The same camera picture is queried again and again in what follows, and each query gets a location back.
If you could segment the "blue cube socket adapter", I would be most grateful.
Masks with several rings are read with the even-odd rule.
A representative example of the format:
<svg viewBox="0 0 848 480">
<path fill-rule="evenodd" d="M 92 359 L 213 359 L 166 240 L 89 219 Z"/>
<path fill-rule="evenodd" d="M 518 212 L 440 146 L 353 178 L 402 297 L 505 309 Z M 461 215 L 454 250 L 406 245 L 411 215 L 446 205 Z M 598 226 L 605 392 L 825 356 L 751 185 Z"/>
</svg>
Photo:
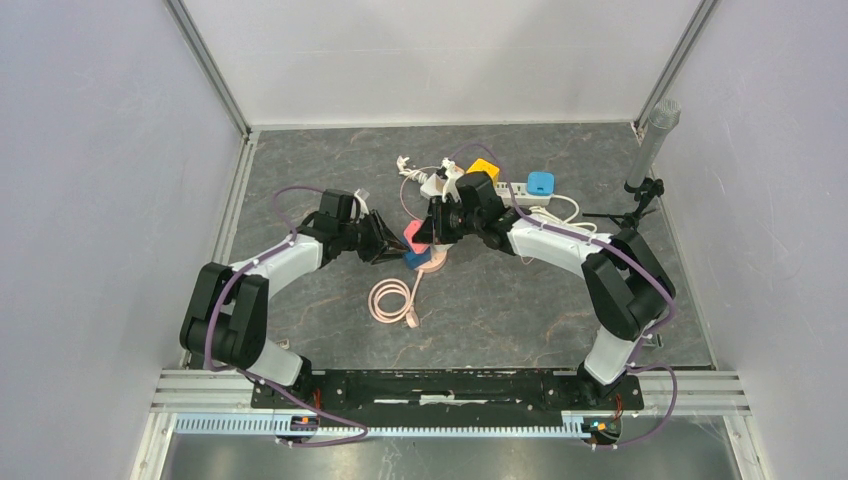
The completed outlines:
<svg viewBox="0 0 848 480">
<path fill-rule="evenodd" d="M 416 270 L 424 264 L 431 261 L 432 253 L 430 249 L 425 249 L 420 253 L 413 250 L 406 252 L 403 255 L 403 260 L 407 268 Z"/>
</svg>

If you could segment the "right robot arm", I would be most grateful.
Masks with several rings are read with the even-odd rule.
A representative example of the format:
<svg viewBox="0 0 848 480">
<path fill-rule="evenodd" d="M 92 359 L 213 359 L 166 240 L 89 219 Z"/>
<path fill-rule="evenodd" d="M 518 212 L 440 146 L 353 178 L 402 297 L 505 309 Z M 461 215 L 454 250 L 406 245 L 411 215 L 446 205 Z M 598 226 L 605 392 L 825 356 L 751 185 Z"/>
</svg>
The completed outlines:
<svg viewBox="0 0 848 480">
<path fill-rule="evenodd" d="M 585 281 L 600 328 L 581 363 L 577 392 L 591 408 L 617 396 L 616 381 L 631 367 L 644 336 L 675 312 L 675 287 L 637 231 L 610 235 L 550 222 L 515 198 L 504 200 L 486 173 L 464 174 L 453 192 L 431 198 L 413 240 L 453 245 L 469 235 L 490 249 L 540 260 Z"/>
</svg>

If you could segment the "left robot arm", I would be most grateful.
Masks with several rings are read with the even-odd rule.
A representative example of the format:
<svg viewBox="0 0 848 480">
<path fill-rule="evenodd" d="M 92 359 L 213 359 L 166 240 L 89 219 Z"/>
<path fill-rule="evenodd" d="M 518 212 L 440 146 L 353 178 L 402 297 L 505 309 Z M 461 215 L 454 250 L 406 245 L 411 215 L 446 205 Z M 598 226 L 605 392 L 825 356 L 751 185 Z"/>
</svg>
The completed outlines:
<svg viewBox="0 0 848 480">
<path fill-rule="evenodd" d="M 247 260 L 211 262 L 198 274 L 179 342 L 210 371 L 243 370 L 276 384 L 290 407 L 314 394 L 311 363 L 267 336 L 270 299 L 345 252 L 368 264 L 401 259 L 408 246 L 358 195 L 327 189 L 318 208 L 277 245 Z"/>
</svg>

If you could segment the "pink round socket base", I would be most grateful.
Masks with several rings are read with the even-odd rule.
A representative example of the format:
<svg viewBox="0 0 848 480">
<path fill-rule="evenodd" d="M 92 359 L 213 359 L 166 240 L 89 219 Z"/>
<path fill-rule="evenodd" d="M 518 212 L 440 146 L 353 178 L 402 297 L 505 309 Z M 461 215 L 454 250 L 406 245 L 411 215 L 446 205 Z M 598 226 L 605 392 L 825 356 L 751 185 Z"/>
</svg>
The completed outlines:
<svg viewBox="0 0 848 480">
<path fill-rule="evenodd" d="M 444 267 L 448 258 L 448 248 L 432 246 L 429 253 L 430 258 L 418 267 L 418 270 L 424 273 L 434 273 Z"/>
</svg>

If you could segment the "pink plug adapter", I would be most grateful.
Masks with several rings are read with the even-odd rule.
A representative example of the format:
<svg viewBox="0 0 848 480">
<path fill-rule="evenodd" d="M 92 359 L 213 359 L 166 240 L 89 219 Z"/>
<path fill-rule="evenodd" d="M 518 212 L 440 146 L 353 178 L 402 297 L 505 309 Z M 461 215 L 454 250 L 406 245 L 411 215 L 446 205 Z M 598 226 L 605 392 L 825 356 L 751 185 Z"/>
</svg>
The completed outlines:
<svg viewBox="0 0 848 480">
<path fill-rule="evenodd" d="M 411 220 L 403 231 L 403 236 L 410 250 L 421 255 L 430 248 L 432 238 L 427 235 L 427 232 L 420 234 L 422 229 L 422 220 Z"/>
</svg>

